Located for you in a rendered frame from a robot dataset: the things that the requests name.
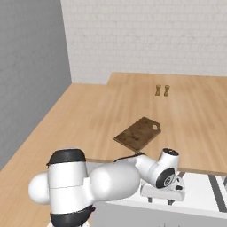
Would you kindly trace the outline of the white open drawer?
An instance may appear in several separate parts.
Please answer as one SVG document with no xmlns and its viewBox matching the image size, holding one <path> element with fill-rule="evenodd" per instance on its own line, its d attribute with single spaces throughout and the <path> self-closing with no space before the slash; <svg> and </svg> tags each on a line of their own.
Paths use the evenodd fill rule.
<svg viewBox="0 0 227 227">
<path fill-rule="evenodd" d="M 227 177 L 185 173 L 185 199 L 132 197 L 97 205 L 91 227 L 227 227 Z"/>
</svg>

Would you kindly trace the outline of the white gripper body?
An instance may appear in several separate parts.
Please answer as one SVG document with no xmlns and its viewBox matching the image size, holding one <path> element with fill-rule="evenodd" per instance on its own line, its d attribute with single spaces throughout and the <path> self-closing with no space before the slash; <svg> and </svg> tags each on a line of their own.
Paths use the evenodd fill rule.
<svg viewBox="0 0 227 227">
<path fill-rule="evenodd" d="M 140 188 L 140 195 L 147 198 L 183 201 L 185 188 L 182 185 L 172 184 L 158 189 L 150 184 L 143 184 Z"/>
</svg>

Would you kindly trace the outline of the dark brown wooden cutting board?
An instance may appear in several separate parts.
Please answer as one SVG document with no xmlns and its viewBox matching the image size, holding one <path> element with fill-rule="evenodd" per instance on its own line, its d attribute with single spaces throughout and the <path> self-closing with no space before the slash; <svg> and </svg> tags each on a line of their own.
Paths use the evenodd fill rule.
<svg viewBox="0 0 227 227">
<path fill-rule="evenodd" d="M 138 153 L 160 133 L 161 128 L 158 122 L 142 117 L 113 140 Z"/>
</svg>

